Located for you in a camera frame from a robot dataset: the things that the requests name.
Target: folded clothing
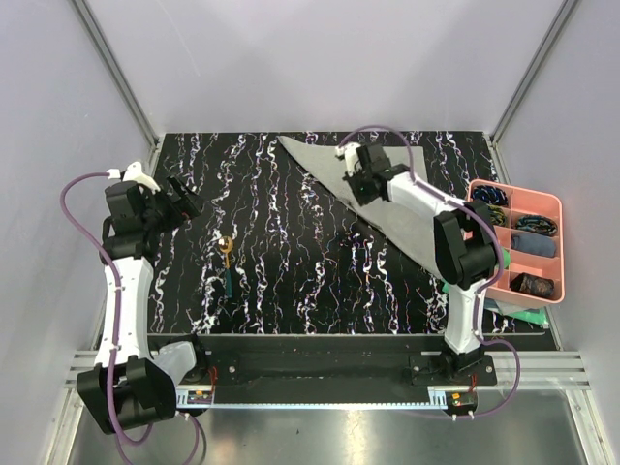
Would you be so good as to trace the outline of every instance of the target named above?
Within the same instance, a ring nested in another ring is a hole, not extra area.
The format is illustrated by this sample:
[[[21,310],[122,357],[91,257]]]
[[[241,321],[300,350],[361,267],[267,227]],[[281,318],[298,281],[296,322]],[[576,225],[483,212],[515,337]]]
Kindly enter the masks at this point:
[[[541,215],[525,215],[518,219],[515,228],[529,233],[552,236],[558,232],[553,220]]]
[[[511,282],[511,290],[516,293],[551,298],[555,290],[552,279],[540,278],[529,273],[521,273]]]
[[[491,224],[495,226],[506,226],[508,224],[508,218],[502,208],[495,205],[489,205],[488,207],[491,210]]]
[[[511,248],[526,254],[539,257],[555,257],[555,242],[551,237],[534,234],[533,232],[519,231],[512,233]]]
[[[508,196],[495,186],[477,186],[472,191],[472,199],[478,199],[489,205],[508,206]]]

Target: gray floor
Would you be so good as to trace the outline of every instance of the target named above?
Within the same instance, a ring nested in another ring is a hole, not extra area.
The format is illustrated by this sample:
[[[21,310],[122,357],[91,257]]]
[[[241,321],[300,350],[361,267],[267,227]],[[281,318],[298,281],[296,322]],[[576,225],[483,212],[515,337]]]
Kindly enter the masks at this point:
[[[501,397],[483,392],[480,400],[486,410]],[[200,419],[209,465],[586,463],[568,404],[558,392],[520,392],[497,416],[473,422],[337,411],[211,411]],[[137,465],[180,464],[193,440],[191,424],[176,418],[156,424],[146,445],[127,448],[127,454]],[[71,463],[122,461],[113,439],[84,415]]]

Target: pink storage bin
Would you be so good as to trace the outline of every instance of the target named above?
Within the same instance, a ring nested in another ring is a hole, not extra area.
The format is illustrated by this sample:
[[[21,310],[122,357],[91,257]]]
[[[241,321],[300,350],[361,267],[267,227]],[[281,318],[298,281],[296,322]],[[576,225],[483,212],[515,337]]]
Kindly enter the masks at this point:
[[[508,218],[509,228],[495,226],[495,233],[500,244],[511,254],[511,265],[504,270],[500,280],[491,286],[486,295],[502,302],[512,303],[525,308],[541,308],[564,299],[564,227],[562,224],[562,203],[560,200],[543,192],[530,191],[497,182],[475,179],[469,185],[468,199],[472,199],[472,191],[476,186],[499,187],[508,197],[508,207],[503,207]],[[551,238],[555,242],[555,257],[538,257],[511,249],[512,233],[518,219],[524,215],[542,215],[552,219],[558,225],[558,232]],[[520,273],[530,273],[541,278],[552,279],[555,291],[549,299],[516,293],[511,291],[511,281]]]

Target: white backdrop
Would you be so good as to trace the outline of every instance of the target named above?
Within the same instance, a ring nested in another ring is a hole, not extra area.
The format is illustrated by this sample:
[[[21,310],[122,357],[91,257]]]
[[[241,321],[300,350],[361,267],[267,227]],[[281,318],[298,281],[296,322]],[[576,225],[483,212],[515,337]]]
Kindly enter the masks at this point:
[[[619,22],[618,2],[581,2],[500,141],[515,185],[564,203],[566,299],[554,315],[584,358],[618,458]]]
[[[560,0],[90,0],[153,127],[491,131]]]
[[[106,284],[97,251],[60,211],[60,191],[148,147],[70,2],[0,2],[0,63],[0,462],[32,465],[43,463]],[[99,236],[109,184],[83,184],[69,205]]]

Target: marble patterned tablecloth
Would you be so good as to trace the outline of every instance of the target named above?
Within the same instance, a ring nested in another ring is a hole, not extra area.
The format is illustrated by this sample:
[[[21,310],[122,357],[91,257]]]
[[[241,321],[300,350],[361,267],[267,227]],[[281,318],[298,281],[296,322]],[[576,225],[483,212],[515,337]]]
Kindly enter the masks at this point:
[[[286,135],[335,145],[345,133]],[[149,332],[443,331],[448,302],[442,283],[336,200],[293,161],[277,136],[166,135],[156,180],[179,176],[206,203],[201,217],[162,237]],[[406,136],[424,147],[428,181],[446,192],[465,198],[471,179],[497,179],[482,133]],[[400,144],[385,133],[358,138]],[[224,288],[220,235],[234,239],[232,298]],[[540,331],[490,314],[484,326]]]

